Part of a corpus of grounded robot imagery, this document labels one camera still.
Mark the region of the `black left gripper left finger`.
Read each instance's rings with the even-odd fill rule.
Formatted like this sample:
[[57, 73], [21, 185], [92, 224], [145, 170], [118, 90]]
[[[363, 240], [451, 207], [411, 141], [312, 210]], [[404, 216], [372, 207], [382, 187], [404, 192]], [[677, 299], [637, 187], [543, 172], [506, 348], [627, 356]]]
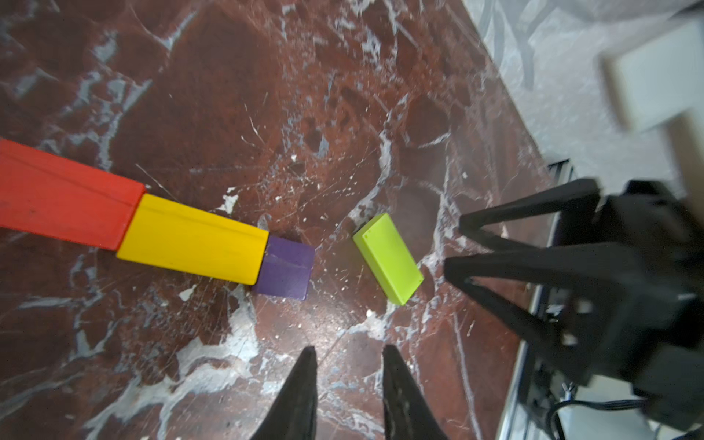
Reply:
[[318, 402], [316, 380], [315, 348], [307, 346], [251, 439], [315, 439]]

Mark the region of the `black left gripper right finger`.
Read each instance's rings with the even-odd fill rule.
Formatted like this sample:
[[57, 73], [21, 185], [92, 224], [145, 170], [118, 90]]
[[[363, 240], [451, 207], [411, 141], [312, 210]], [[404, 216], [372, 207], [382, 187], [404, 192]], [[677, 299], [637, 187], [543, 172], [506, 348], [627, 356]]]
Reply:
[[382, 393], [386, 439], [447, 439], [394, 345], [382, 352]]

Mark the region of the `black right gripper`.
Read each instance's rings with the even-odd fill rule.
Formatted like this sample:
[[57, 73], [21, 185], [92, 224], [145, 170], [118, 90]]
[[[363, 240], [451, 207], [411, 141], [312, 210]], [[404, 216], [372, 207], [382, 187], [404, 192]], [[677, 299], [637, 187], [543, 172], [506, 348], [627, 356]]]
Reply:
[[[552, 213], [566, 247], [533, 249], [484, 229]], [[446, 258], [445, 279], [542, 361], [580, 385], [596, 376], [628, 382], [662, 424], [702, 426], [703, 229], [665, 185], [630, 181], [602, 196], [596, 180], [578, 179], [464, 214], [459, 232], [498, 252]], [[539, 288], [536, 310], [484, 279]]]

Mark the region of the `small purple cube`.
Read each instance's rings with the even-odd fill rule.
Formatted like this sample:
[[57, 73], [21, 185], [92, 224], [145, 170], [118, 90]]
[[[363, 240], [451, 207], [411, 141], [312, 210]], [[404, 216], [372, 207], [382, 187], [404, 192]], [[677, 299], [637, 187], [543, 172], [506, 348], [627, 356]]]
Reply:
[[257, 282], [256, 294], [303, 301], [315, 262], [315, 249], [303, 243], [269, 236]]

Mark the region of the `yellow block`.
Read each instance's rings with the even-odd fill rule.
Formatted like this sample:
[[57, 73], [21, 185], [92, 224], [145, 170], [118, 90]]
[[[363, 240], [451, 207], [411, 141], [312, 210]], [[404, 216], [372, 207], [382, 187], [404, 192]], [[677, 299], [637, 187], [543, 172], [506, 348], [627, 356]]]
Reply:
[[253, 285], [269, 236], [258, 227], [145, 194], [117, 258]]

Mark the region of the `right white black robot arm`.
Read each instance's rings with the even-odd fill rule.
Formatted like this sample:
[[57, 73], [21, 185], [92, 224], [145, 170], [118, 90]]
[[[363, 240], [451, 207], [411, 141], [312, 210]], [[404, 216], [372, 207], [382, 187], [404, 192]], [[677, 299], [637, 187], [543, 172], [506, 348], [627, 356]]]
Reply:
[[485, 248], [448, 258], [448, 282], [577, 385], [626, 381], [629, 407], [703, 436], [703, 18], [678, 20], [601, 58], [630, 130], [664, 126], [687, 192], [632, 180], [602, 196], [578, 179], [470, 214]]

